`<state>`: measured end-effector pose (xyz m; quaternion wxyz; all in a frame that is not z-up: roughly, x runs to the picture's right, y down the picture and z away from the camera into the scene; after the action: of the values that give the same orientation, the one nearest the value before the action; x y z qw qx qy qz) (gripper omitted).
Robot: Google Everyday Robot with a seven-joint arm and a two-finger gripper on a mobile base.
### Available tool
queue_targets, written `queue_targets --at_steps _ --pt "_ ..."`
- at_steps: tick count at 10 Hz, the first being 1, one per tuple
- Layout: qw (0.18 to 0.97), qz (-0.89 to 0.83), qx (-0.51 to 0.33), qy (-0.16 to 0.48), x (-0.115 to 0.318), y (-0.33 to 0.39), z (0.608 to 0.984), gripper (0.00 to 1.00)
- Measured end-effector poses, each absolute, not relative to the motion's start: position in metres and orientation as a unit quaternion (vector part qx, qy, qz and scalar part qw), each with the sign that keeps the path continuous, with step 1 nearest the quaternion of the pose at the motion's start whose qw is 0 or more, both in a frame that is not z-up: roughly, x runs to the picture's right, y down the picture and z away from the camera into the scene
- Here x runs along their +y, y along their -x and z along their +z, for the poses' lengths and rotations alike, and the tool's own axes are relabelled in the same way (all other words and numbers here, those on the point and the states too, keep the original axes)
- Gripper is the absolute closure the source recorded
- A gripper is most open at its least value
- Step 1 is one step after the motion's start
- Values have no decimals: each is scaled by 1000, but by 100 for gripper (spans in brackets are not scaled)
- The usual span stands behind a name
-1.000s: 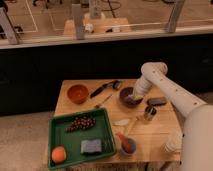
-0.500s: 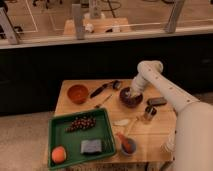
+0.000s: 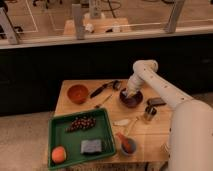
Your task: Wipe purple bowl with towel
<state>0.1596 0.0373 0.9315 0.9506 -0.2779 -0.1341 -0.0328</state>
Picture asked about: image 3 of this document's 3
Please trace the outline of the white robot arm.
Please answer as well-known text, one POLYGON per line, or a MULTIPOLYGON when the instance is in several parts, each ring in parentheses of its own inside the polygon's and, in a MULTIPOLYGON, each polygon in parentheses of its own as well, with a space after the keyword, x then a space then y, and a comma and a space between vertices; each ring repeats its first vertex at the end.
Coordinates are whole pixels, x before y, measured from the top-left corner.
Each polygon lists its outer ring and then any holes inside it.
POLYGON ((127 82, 127 95, 146 82, 173 110, 168 171, 213 171, 213 108, 157 74, 155 60, 138 60, 127 82))

